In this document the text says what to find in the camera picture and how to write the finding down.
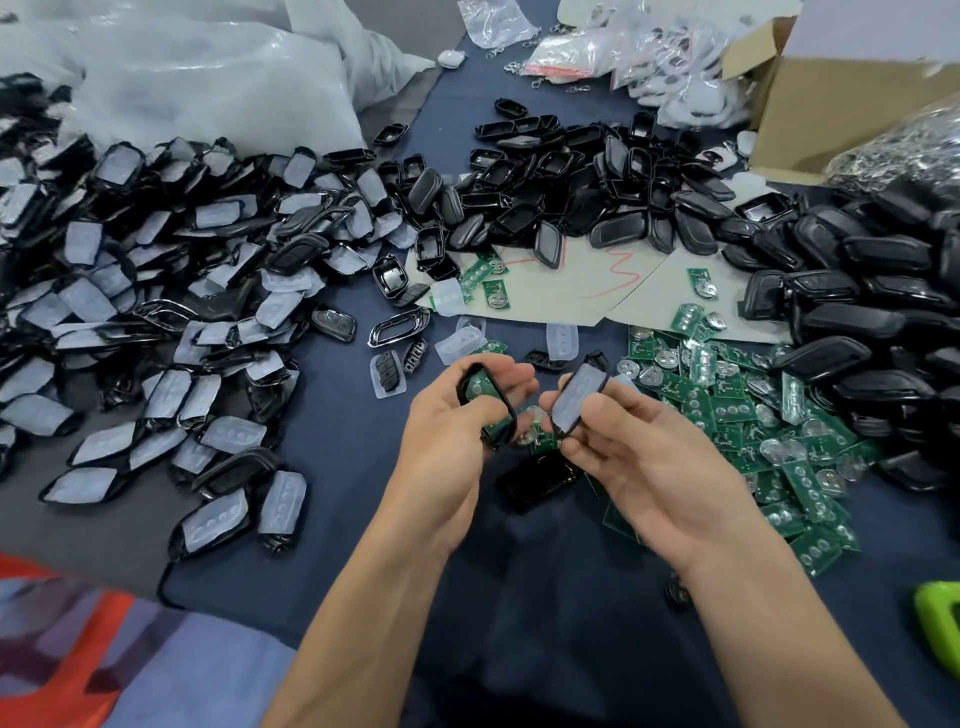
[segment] dark blue cloth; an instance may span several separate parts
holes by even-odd
[[[544,28],[554,3],[521,2]],[[465,39],[457,71],[444,73],[407,138],[402,158],[423,153],[444,173],[467,170],[479,146],[475,125],[494,120],[501,96],[564,124],[629,123],[636,106],[606,81],[590,93],[502,70],[522,60],[519,45],[488,60]],[[409,380],[405,395],[376,400],[366,336],[395,310],[366,275],[328,289],[324,300],[356,317],[357,341],[320,336],[296,349],[302,378],[279,451],[312,488],[299,546],[269,556],[253,537],[172,569],[162,595],[174,604],[242,622],[297,645],[367,526],[393,468],[412,396],[440,371],[436,353]],[[455,320],[434,318],[431,342]],[[489,321],[487,335],[522,357],[545,346],[541,325]],[[626,327],[605,321],[580,331],[581,354],[602,349],[615,363]],[[543,389],[555,387],[539,376]],[[694,612],[669,611],[670,569],[650,551],[603,527],[603,505],[580,482],[525,516],[510,514],[492,489],[517,455],[488,467],[473,527],[444,573],[420,650],[418,672],[458,678],[503,696],[634,725],[728,726],[732,703]],[[914,726],[956,725],[960,690],[939,668],[919,633],[913,590],[932,579],[960,579],[960,545],[948,535],[952,507],[913,497],[875,477],[851,487],[846,502],[863,553],[845,556],[816,587],[853,646]]]

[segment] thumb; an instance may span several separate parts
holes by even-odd
[[[496,425],[510,414],[507,405],[496,397],[480,395],[473,401],[460,407],[457,414],[476,429],[487,425]]]
[[[580,418],[590,429],[623,443],[636,453],[649,451],[659,439],[652,425],[634,417],[606,395],[592,394],[587,397]]]

